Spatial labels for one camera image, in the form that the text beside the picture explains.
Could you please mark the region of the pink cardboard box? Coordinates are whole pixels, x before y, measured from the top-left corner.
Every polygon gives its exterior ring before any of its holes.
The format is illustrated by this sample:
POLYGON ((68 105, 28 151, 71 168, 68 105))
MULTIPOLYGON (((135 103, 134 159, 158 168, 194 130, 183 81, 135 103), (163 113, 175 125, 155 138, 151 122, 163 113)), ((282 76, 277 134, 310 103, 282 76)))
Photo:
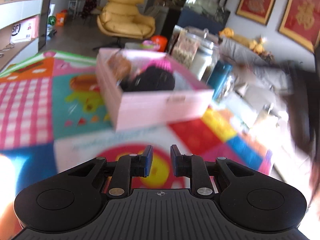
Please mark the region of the pink cardboard box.
POLYGON ((212 101, 214 90, 167 53, 147 50, 101 48, 95 69, 100 94, 115 131, 186 121, 203 116, 212 101), (174 71, 176 86, 172 91, 124 92, 117 84, 107 62, 122 53, 132 71, 151 60, 168 60, 174 71))

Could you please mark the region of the black cloth item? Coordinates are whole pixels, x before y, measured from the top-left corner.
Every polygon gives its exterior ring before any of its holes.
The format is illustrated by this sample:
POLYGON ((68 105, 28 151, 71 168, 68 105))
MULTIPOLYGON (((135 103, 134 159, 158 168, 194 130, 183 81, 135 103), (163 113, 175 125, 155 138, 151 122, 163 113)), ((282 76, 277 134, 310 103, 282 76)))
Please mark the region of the black cloth item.
POLYGON ((172 72, 151 66, 133 79, 125 79, 120 83, 123 92, 154 92, 169 91, 175 88, 172 72))

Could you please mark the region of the pink toy bucket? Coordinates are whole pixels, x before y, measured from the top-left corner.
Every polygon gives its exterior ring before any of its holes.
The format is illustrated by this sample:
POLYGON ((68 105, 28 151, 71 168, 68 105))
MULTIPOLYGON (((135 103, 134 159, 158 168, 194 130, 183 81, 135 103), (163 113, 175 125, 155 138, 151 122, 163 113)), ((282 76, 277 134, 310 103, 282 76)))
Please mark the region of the pink toy bucket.
POLYGON ((161 48, 161 46, 158 43, 153 42, 152 40, 143 41, 140 47, 143 50, 149 50, 149 51, 159 51, 161 48))

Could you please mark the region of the teal thermos bottle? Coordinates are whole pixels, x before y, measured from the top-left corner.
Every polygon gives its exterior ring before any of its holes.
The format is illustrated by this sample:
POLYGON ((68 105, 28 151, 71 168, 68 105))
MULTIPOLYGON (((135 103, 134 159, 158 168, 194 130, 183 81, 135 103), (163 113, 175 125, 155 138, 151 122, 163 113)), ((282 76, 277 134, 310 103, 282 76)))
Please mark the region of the teal thermos bottle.
POLYGON ((208 81, 207 85, 214 90, 212 99, 216 100, 220 95, 229 74, 233 70, 233 66, 225 61, 217 61, 208 81))

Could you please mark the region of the yellow lounge chair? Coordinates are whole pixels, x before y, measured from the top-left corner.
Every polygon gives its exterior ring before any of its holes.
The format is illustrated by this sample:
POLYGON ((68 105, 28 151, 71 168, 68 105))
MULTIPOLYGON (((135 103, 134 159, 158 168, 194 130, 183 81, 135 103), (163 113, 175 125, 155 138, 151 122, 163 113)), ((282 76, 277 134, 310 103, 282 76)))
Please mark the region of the yellow lounge chair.
POLYGON ((97 25, 106 36, 117 40, 102 47, 123 48, 122 38, 146 40, 156 30, 155 19, 139 12, 137 5, 145 0, 107 0, 99 16, 97 25))

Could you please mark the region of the orange round toy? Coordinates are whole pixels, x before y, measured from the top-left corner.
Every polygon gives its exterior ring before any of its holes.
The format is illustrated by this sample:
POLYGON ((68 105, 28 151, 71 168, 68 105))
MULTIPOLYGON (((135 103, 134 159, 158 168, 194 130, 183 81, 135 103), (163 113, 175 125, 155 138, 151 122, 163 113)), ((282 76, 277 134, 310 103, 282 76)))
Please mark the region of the orange round toy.
POLYGON ((151 37, 151 41, 159 46, 159 52, 165 52, 168 39, 162 35, 154 35, 151 37))

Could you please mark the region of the glass jar of nuts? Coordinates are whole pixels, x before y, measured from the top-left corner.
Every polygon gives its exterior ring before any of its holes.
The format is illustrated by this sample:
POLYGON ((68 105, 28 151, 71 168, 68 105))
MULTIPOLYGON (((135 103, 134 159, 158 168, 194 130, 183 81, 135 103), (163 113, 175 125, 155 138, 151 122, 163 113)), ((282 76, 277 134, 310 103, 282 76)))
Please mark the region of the glass jar of nuts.
POLYGON ((198 39, 190 33, 181 31, 175 45, 172 48, 171 56, 185 68, 189 69, 200 45, 198 39))

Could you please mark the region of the white wall shelf unit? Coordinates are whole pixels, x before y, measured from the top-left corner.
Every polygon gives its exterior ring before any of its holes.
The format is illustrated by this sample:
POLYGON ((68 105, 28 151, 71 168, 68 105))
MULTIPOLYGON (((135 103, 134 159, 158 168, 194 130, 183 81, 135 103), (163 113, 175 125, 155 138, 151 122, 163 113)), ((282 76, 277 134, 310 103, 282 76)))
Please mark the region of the white wall shelf unit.
POLYGON ((1 0, 1 70, 38 52, 43 0, 1 0))

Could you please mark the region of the grey sofa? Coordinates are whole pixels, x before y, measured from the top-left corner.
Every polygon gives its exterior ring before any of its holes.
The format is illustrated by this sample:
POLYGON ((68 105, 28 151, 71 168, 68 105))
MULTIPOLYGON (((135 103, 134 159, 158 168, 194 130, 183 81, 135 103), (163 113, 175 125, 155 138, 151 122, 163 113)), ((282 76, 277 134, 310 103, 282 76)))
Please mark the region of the grey sofa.
POLYGON ((268 110, 270 114, 287 121, 287 102, 291 94, 291 80, 279 67, 272 68, 259 55, 231 38, 220 39, 221 55, 234 64, 235 91, 254 110, 268 110))

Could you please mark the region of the yellow plush toy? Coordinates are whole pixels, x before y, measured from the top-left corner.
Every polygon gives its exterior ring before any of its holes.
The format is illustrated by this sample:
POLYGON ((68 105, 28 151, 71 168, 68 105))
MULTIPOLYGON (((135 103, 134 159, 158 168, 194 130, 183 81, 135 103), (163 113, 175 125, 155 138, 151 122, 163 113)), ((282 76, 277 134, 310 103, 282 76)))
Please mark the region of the yellow plush toy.
POLYGON ((107 64, 116 80, 122 80, 131 73, 131 62, 122 54, 113 54, 107 64))

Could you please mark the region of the red framed picture right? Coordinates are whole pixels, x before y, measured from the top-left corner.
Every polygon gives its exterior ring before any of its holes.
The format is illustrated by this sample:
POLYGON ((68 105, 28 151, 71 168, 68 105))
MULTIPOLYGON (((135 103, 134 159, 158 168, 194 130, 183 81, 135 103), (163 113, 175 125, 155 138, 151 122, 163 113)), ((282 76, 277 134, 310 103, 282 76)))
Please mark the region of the red framed picture right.
POLYGON ((288 0, 279 33, 310 52, 319 43, 320 0, 288 0))

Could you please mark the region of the colourful cartoon play mat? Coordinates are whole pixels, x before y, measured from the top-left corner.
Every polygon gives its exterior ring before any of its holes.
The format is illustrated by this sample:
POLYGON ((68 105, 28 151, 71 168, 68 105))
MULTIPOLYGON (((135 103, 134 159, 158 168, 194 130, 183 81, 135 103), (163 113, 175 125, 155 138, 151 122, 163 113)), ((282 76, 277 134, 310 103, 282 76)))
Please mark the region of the colourful cartoon play mat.
POLYGON ((115 132, 95 80, 95 61, 48 51, 1 78, 1 193, 23 188, 94 157, 115 161, 152 145, 150 175, 136 188, 184 188, 176 178, 169 148, 214 161, 224 156, 264 174, 272 154, 231 126, 227 109, 207 109, 203 117, 135 131, 115 132))

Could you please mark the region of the pink toy strainer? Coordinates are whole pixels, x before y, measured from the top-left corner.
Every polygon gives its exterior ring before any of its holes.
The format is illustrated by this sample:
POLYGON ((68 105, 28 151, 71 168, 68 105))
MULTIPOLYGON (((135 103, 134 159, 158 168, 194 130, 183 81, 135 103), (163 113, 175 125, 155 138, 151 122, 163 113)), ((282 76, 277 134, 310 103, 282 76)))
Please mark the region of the pink toy strainer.
POLYGON ((149 67, 156 67, 162 70, 166 70, 167 72, 172 72, 172 67, 170 61, 166 59, 156 59, 151 60, 147 65, 146 68, 149 67))

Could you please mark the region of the dark blue cabinet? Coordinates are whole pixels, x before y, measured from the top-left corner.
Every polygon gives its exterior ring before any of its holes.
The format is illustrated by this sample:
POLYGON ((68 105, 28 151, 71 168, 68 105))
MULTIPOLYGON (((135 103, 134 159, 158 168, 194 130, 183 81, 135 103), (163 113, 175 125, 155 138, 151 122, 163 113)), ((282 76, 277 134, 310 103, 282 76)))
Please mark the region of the dark blue cabinet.
POLYGON ((208 29, 211 34, 217 35, 225 28, 230 13, 229 10, 223 8, 218 8, 213 15, 204 9, 198 13, 190 8, 183 8, 177 25, 182 28, 208 29))

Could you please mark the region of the red framed picture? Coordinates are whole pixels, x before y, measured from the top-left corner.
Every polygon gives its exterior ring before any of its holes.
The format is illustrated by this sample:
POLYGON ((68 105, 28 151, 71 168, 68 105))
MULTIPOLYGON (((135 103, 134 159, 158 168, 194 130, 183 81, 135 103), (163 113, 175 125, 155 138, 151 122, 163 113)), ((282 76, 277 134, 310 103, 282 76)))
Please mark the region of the red framed picture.
POLYGON ((276 0, 240 0, 236 15, 266 26, 276 0))
POLYGON ((288 0, 279 33, 310 52, 319 43, 320 0, 288 0))

